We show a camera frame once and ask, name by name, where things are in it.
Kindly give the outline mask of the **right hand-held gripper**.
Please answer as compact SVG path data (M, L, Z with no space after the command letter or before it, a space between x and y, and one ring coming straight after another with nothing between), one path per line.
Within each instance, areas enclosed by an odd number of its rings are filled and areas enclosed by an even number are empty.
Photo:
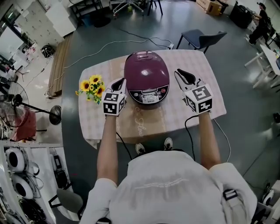
M174 76L183 91L183 99L186 104L196 114L209 112L213 106L213 93L209 86L203 80L198 79L189 72L182 69L177 69Z

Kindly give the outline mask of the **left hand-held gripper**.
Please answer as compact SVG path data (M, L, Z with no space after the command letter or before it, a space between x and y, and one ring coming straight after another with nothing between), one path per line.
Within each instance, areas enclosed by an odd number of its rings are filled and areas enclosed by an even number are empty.
M102 93L101 102L105 115L118 116L125 107L126 79L118 78L110 82Z

